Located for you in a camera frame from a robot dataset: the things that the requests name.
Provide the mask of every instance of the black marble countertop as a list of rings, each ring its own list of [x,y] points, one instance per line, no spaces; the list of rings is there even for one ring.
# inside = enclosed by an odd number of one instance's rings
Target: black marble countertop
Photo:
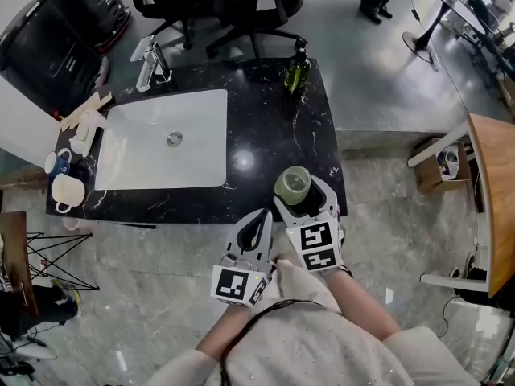
[[[113,105],[177,92],[225,88],[227,110],[227,179],[221,187],[156,190],[94,190],[102,130],[87,158],[73,154],[70,175],[81,179],[86,197],[66,214],[118,223],[234,223],[261,207],[274,209],[274,184],[289,166],[306,167],[338,195],[347,215],[344,179],[331,110],[316,60],[302,96],[292,97],[282,83],[289,59],[224,61],[174,68],[170,84],[152,84],[138,92],[136,79],[108,84]],[[61,132],[56,151],[70,147],[75,130]],[[56,212],[48,186],[47,213]]]

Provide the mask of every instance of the desk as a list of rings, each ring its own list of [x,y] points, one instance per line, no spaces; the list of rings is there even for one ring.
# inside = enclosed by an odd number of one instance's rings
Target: desk
[[[440,22],[442,17],[449,11],[449,9],[452,9],[452,11],[454,11],[468,24],[470,24],[471,27],[473,27],[477,32],[481,33],[482,35],[484,34],[484,28],[483,26],[481,26],[479,20],[460,0],[458,0],[457,2],[453,2],[451,0],[440,1],[442,2],[442,7],[440,8],[440,11],[436,16],[436,19],[434,20],[433,24],[431,24],[431,26],[423,35],[417,37],[414,33],[411,33],[410,31],[405,31],[404,33],[402,33],[402,39],[404,40],[404,43],[406,43],[406,46],[409,47],[410,50],[418,57],[429,63],[431,62],[431,56],[427,51],[427,44],[431,39],[431,35],[433,34],[433,30],[436,28],[436,25]]]
[[[420,281],[488,292],[491,298],[515,274],[515,125],[471,114],[447,136],[408,160],[408,166],[417,166],[465,135],[476,155],[484,197],[487,278],[477,281],[424,274]]]
[[[18,294],[19,302],[27,308],[28,314],[38,316],[38,306],[29,274],[26,213],[24,211],[0,213],[0,233],[4,244],[4,266],[13,291]]]

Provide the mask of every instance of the drain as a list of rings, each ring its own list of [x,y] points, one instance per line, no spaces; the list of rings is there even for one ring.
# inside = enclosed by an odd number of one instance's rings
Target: drain
[[[180,132],[171,132],[167,137],[167,144],[170,147],[177,147],[183,141],[183,134]]]

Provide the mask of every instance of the soap dispenser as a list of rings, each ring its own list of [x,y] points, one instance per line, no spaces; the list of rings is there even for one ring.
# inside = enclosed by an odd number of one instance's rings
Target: soap dispenser
[[[284,87],[291,94],[294,92],[301,92],[306,85],[307,78],[309,77],[311,63],[307,59],[306,44],[307,41],[304,39],[298,39],[295,42],[296,53],[291,58],[290,65],[286,70]]]

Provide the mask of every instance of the black cable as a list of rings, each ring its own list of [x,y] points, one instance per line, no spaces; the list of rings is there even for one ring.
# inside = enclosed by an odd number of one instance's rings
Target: black cable
[[[35,326],[35,334],[32,336],[34,339],[35,337],[38,335],[38,327]],[[2,335],[2,339],[3,341],[10,347],[10,352],[9,353],[4,353],[3,355],[0,355],[0,357],[5,357],[5,356],[8,356],[10,355],[11,353],[14,353],[15,351],[17,351],[20,347],[25,347],[25,346],[28,346],[29,344],[33,343],[32,341],[28,341],[27,343],[24,343],[24,344],[20,344],[19,346],[15,347],[14,349],[10,346],[10,343],[8,343],[6,341],[6,338],[3,337]]]
[[[243,329],[241,329],[238,336],[236,336],[231,343],[227,345],[227,347],[224,349],[220,356],[220,386],[231,386],[231,380],[229,379],[229,374],[227,373],[227,368],[225,366],[225,360],[227,359],[227,355],[229,352],[238,344],[240,340],[242,340],[247,333],[249,333],[250,329],[253,328],[253,326],[256,324],[256,322],[265,314],[273,311],[273,310],[279,310],[283,309],[285,307],[288,307],[290,305],[293,305],[295,303],[311,303],[313,305],[317,305],[320,307],[323,307],[325,310],[327,309],[324,305],[321,305],[320,303],[313,302],[311,300],[298,300],[298,299],[287,299],[282,300],[280,302],[274,303],[272,306],[264,309],[262,312],[256,314],[253,318],[249,320],[249,322],[245,325]],[[334,313],[339,314],[342,318],[344,317],[340,312],[334,311]]]
[[[53,329],[54,327],[58,327],[58,326],[63,326],[63,325],[61,325],[60,323],[57,323],[57,324],[56,324],[56,325],[54,325],[54,326],[47,327],[46,329],[43,329],[42,331],[38,331],[37,335],[38,335],[39,333],[43,333],[44,331],[49,331],[50,329]]]
[[[441,339],[443,336],[445,336],[445,334],[447,333],[447,331],[449,330],[449,322],[447,321],[447,319],[445,318],[445,308],[447,307],[447,305],[451,302],[451,300],[454,300],[456,298],[461,298],[461,296],[459,295],[456,295],[456,296],[453,296],[452,298],[450,298],[449,300],[447,300],[447,302],[445,303],[445,305],[443,305],[443,309],[442,309],[442,319],[443,321],[445,322],[445,324],[447,325],[447,327],[445,328],[445,331],[443,331],[443,333],[438,336],[438,339]]]
[[[415,11],[415,13],[417,12],[417,10],[415,9],[415,4],[413,2],[413,0],[411,0],[411,6],[413,7],[413,10]],[[420,26],[422,27],[422,29],[424,31],[426,31],[426,28],[424,27],[424,25],[422,24],[422,22],[420,21],[420,18],[418,17],[417,18],[418,22],[420,23]],[[447,75],[449,76],[449,80],[451,81],[452,85],[454,86],[456,92],[458,93],[458,96],[459,96],[459,100],[461,101],[461,105],[463,106],[463,108],[465,109],[465,112],[470,115],[470,112],[468,111],[467,109],[467,106],[465,105],[465,102],[464,102],[464,99],[461,97],[461,93],[459,92],[458,90],[458,87],[456,86],[454,80],[452,79],[451,77],[451,73],[449,73],[449,71],[447,70],[447,66],[445,65],[445,63],[443,62],[443,57],[440,55],[438,49],[436,48],[436,44],[435,42],[433,41],[433,38],[432,36],[430,37],[430,41],[431,43],[433,44],[433,48],[435,49],[436,51],[436,54],[439,56],[440,60],[441,60],[441,63],[443,65],[443,68],[445,69],[445,72],[447,73]]]

